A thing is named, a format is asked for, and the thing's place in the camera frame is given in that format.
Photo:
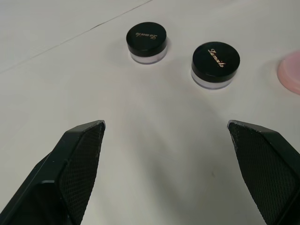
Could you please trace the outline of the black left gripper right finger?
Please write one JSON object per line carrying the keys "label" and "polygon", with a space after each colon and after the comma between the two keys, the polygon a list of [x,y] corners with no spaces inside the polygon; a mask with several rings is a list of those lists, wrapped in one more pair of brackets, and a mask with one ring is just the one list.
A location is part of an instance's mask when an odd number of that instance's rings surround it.
{"label": "black left gripper right finger", "polygon": [[231,120],[227,128],[244,182],[268,225],[300,223],[300,154],[278,132]]}

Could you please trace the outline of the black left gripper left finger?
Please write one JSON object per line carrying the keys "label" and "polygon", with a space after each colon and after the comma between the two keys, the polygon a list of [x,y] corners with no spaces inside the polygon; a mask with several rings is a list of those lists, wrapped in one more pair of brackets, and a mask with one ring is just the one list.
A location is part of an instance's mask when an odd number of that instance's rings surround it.
{"label": "black left gripper left finger", "polygon": [[97,176],[105,121],[66,131],[0,214],[2,225],[79,225]]}

